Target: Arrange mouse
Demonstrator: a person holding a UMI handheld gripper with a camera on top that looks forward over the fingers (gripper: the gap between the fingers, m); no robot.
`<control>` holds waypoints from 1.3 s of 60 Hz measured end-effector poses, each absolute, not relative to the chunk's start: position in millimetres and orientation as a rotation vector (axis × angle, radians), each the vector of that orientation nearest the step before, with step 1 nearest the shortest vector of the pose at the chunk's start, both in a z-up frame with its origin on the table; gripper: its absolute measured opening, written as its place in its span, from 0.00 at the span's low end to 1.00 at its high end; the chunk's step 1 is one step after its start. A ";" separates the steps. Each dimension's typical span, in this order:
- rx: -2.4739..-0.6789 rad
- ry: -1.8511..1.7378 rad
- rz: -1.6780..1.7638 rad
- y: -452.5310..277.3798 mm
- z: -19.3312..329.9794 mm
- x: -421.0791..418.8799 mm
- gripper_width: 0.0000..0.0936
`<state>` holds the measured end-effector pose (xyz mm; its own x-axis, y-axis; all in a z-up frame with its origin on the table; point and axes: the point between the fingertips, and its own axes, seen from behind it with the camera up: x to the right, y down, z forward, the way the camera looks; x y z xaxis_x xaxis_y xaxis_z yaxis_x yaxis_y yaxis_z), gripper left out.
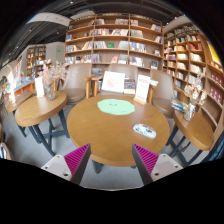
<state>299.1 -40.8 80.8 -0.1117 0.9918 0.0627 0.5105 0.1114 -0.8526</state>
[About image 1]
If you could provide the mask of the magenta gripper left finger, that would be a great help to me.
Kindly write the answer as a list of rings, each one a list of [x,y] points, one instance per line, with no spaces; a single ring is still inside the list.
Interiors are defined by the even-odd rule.
[[[90,155],[91,146],[86,144],[65,156],[55,155],[42,166],[42,169],[79,185]]]

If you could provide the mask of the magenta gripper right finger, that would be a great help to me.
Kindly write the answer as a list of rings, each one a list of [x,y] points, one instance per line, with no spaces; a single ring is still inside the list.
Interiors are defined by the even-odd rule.
[[[132,145],[132,155],[144,185],[182,169],[182,166],[167,154],[156,154],[137,144]]]

